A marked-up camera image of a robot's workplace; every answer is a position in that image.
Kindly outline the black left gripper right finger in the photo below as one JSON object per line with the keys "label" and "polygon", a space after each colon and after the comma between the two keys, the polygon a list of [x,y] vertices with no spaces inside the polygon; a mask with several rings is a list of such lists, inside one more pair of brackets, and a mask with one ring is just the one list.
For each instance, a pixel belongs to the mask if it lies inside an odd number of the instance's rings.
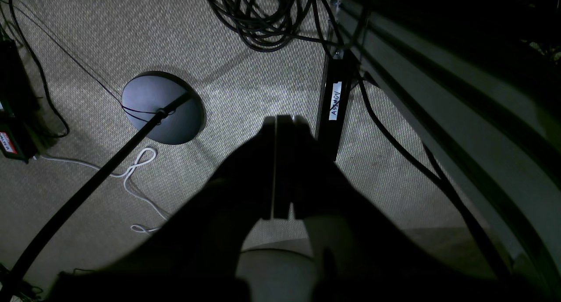
{"label": "black left gripper right finger", "polygon": [[301,117],[276,118],[276,211],[293,205],[325,279],[421,282],[439,264],[347,180]]}

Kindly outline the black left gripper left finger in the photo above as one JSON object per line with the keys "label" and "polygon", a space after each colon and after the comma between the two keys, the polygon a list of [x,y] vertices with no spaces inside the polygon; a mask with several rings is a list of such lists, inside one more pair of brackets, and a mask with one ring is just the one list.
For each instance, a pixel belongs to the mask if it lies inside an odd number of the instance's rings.
{"label": "black left gripper left finger", "polygon": [[274,193],[275,117],[232,152],[208,182],[146,242],[105,270],[105,277],[156,284],[237,284],[241,247]]}

